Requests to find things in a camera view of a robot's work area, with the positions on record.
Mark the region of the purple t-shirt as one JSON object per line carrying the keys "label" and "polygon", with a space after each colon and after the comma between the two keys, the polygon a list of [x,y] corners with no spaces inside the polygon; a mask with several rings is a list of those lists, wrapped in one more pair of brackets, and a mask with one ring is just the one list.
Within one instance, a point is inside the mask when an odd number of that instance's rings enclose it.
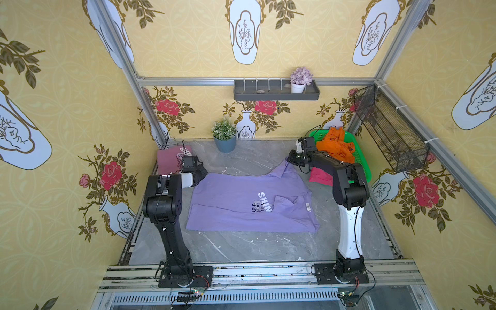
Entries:
{"label": "purple t-shirt", "polygon": [[208,174],[195,187],[187,229],[265,233],[316,233],[312,192],[283,161],[263,176]]}

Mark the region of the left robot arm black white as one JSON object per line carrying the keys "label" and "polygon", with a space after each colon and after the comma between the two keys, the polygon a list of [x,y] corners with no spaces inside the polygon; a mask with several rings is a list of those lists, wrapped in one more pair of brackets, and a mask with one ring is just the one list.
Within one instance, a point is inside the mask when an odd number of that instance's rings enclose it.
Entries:
{"label": "left robot arm black white", "polygon": [[148,178],[143,215],[157,228],[166,254],[155,274],[159,288],[210,287],[213,268],[194,266],[180,226],[183,190],[198,185],[207,175],[197,156],[184,156],[179,173]]}

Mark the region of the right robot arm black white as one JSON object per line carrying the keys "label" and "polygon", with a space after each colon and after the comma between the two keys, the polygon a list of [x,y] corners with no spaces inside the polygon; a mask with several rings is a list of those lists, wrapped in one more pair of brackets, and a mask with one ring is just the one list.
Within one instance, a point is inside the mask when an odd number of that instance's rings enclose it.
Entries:
{"label": "right robot arm black white", "polygon": [[319,284],[367,284],[367,275],[361,247],[361,223],[369,189],[364,168],[337,160],[319,151],[315,139],[300,138],[296,149],[289,153],[289,163],[318,168],[333,177],[333,199],[340,211],[340,241],[336,262],[317,263],[311,269]]}

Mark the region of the green plastic basket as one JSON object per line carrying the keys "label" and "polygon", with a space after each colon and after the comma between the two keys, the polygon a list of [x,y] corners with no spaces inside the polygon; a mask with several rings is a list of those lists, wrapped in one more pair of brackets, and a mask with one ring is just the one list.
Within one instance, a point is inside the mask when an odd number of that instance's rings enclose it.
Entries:
{"label": "green plastic basket", "polygon": [[[314,137],[315,138],[315,142],[318,142],[320,140],[322,140],[325,135],[328,133],[328,130],[329,129],[319,129],[319,130],[313,130],[311,131],[308,136],[309,137]],[[360,145],[359,143],[357,142],[357,139],[355,138],[354,135],[352,135],[351,133],[345,131],[345,138],[344,138],[344,141],[345,142],[353,142],[355,144],[355,148],[356,148],[356,151],[354,153],[354,157],[355,157],[355,164],[360,164],[363,169],[364,169],[364,173],[365,173],[365,176],[366,176],[366,181],[367,182],[370,182],[371,181],[371,171],[370,171],[370,168],[369,168],[369,165],[365,159],[365,156],[362,152],[362,149],[360,148]]]}

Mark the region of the orange t-shirt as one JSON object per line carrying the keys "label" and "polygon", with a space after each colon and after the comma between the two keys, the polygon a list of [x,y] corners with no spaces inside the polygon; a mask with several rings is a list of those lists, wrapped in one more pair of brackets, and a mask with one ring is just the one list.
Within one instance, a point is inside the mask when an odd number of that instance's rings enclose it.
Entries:
{"label": "orange t-shirt", "polygon": [[353,142],[344,141],[345,133],[346,132],[342,128],[330,128],[325,137],[316,142],[316,148],[319,151],[328,153],[328,155],[338,161],[354,164],[354,153],[356,151],[355,144]]}

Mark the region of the magenta t-shirt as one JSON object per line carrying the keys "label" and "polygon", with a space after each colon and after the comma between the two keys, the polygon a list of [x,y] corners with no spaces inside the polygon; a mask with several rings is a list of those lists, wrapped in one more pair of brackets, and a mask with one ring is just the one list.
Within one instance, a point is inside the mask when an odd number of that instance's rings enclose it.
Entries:
{"label": "magenta t-shirt", "polygon": [[319,183],[326,186],[333,186],[333,177],[322,169],[313,167],[310,171],[309,182]]}

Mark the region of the green plant blue pot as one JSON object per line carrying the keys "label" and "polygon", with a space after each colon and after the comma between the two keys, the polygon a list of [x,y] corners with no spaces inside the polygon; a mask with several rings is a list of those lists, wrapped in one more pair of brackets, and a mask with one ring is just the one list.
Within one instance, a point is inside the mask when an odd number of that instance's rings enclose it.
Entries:
{"label": "green plant blue pot", "polygon": [[213,138],[218,150],[223,153],[234,151],[236,146],[236,127],[229,118],[222,118],[214,123]]}

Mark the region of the purple flower white pot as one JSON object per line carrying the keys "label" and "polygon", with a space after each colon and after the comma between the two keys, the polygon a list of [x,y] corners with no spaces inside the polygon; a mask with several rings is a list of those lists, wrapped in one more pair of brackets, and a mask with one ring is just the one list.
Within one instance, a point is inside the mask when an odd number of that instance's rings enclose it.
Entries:
{"label": "purple flower white pot", "polygon": [[302,94],[308,85],[313,82],[313,74],[306,67],[299,67],[291,74],[291,92]]}

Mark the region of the grey wall shelf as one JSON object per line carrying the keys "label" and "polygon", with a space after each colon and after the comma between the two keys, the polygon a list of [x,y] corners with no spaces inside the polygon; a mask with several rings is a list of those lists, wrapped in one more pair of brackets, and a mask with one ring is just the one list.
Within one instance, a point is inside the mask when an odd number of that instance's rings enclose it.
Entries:
{"label": "grey wall shelf", "polygon": [[320,97],[319,86],[312,82],[303,92],[291,90],[289,79],[241,79],[234,81],[234,100],[236,101],[317,101]]}

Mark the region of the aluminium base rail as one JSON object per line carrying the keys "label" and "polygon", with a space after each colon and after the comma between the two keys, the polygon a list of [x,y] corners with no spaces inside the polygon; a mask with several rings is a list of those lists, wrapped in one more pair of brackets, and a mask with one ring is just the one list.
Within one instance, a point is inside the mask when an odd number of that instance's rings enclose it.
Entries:
{"label": "aluminium base rail", "polygon": [[189,308],[216,304],[333,302],[339,309],[434,309],[413,260],[368,260],[365,271],[338,281],[332,261],[195,265],[174,282],[162,266],[111,266],[93,309],[120,306]]}

